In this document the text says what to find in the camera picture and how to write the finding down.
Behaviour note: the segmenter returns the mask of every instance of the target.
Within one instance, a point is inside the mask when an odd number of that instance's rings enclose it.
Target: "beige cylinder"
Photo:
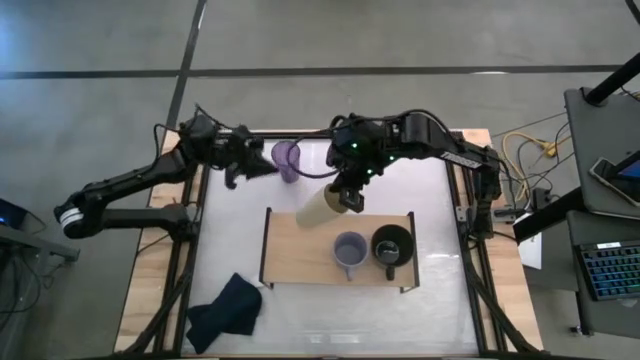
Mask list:
[[[316,192],[309,201],[296,213],[296,222],[301,227],[314,227],[333,220],[347,212],[340,205],[340,194],[329,191],[327,185]]]

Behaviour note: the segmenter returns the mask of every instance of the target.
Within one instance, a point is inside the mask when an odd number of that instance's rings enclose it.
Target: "gray mug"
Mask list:
[[[353,280],[356,268],[364,263],[369,256],[369,245],[362,235],[348,231],[336,238],[333,244],[333,257],[338,266],[347,273],[347,279]]]

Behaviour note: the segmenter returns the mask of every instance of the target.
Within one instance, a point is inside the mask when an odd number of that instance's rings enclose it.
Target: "white label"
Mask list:
[[[620,247],[620,243],[606,243],[606,244],[598,244],[598,249],[611,249],[614,247]]]
[[[472,168],[472,169],[477,169],[480,166],[482,166],[482,164],[480,164],[479,162],[475,162],[473,160],[469,160],[469,159],[465,159],[462,156],[458,156],[455,154],[452,154],[450,152],[443,152],[442,155],[440,156],[441,159],[443,160],[449,160],[449,161],[453,161],[456,164],[468,167],[468,168]]]

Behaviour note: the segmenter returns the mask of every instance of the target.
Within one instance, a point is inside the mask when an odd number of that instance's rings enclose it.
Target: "mug handle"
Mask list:
[[[347,273],[347,280],[353,281],[353,273],[355,272],[355,270],[356,269],[352,267],[344,269],[344,271]]]
[[[394,266],[388,266],[385,273],[387,274],[387,280],[389,281],[393,281],[393,279],[396,278],[396,268]]]

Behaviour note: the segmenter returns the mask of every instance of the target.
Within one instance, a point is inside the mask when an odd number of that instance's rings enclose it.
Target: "concrete floor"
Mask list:
[[[0,0],[0,72],[178,69],[196,3]],[[619,64],[637,51],[638,31],[622,0],[208,0],[192,68]],[[179,119],[194,101],[227,123],[261,129],[321,128],[336,114],[422,107],[452,128],[498,133],[562,112],[565,89],[606,75],[190,79]],[[53,206],[87,182],[151,161],[152,125],[166,121],[175,83],[0,80],[0,197],[41,216],[50,225],[44,236],[69,242]],[[565,122],[562,116],[526,132],[552,140]],[[529,150],[523,160],[536,157]],[[542,160],[531,171],[552,164]],[[570,191],[578,185],[575,163],[549,178],[554,193]],[[116,205],[143,207],[148,195]],[[111,352],[138,236],[105,231],[72,241],[80,260],[58,273],[32,311],[23,358]],[[637,340],[602,334],[573,337],[566,331],[576,322],[573,295],[531,292],[552,353],[631,359],[640,348]]]

